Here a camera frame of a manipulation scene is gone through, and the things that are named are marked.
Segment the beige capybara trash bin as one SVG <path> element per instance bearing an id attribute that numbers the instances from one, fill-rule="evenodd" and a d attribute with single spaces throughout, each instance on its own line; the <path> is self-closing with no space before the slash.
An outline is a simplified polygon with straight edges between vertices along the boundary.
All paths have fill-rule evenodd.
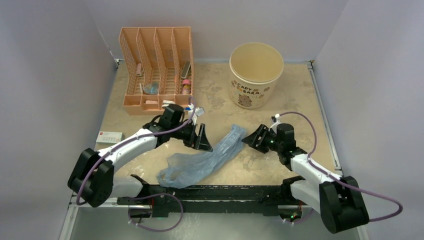
<path id="1" fill-rule="evenodd" d="M 233 50 L 229 68 L 232 101 L 244 109 L 257 109 L 272 95 L 283 73 L 284 59 L 268 44 L 249 42 Z"/>

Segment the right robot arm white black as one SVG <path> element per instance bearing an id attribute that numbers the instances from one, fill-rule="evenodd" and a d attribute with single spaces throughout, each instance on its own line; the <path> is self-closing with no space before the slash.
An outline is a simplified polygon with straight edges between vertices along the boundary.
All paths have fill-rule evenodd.
<path id="1" fill-rule="evenodd" d="M 291 124 L 280 123 L 275 129 L 261 124 L 252 134 L 242 139 L 249 147 L 261 152 L 276 152 L 279 161 L 297 177 L 283 181 L 280 196 L 288 204 L 299 200 L 320 214 L 326 229 L 336 234 L 366 225 L 370 221 L 358 182 L 351 176 L 333 175 L 297 146 L 295 130 Z"/>

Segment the blue plastic trash bag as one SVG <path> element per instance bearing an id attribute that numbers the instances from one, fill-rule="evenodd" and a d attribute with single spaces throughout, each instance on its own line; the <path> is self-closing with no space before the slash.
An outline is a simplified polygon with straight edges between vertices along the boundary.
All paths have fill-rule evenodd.
<path id="1" fill-rule="evenodd" d="M 175 153 L 167 158 L 167 168 L 156 176 L 158 184 L 166 188 L 182 189 L 202 181 L 218 171 L 241 152 L 242 139 L 247 130 L 233 124 L 229 133 L 220 140 L 212 152 L 195 154 Z"/>

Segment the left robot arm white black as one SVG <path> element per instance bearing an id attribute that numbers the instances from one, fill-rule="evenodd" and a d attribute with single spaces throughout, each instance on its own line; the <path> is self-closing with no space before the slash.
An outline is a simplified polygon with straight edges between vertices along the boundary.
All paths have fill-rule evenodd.
<path id="1" fill-rule="evenodd" d="M 67 181 L 67 186 L 76 193 L 76 204 L 89 204 L 95 208 L 109 198 L 130 197 L 138 205 L 146 203 L 149 191 L 141 179 L 135 176 L 115 178 L 117 170 L 136 157 L 154 150 L 170 139 L 181 140 L 191 149 L 212 152 L 207 139 L 205 124 L 197 125 L 197 117 L 204 109 L 189 105 L 188 119 L 185 109 L 177 104 L 169 104 L 161 115 L 155 116 L 130 137 L 114 145 L 81 152 Z"/>

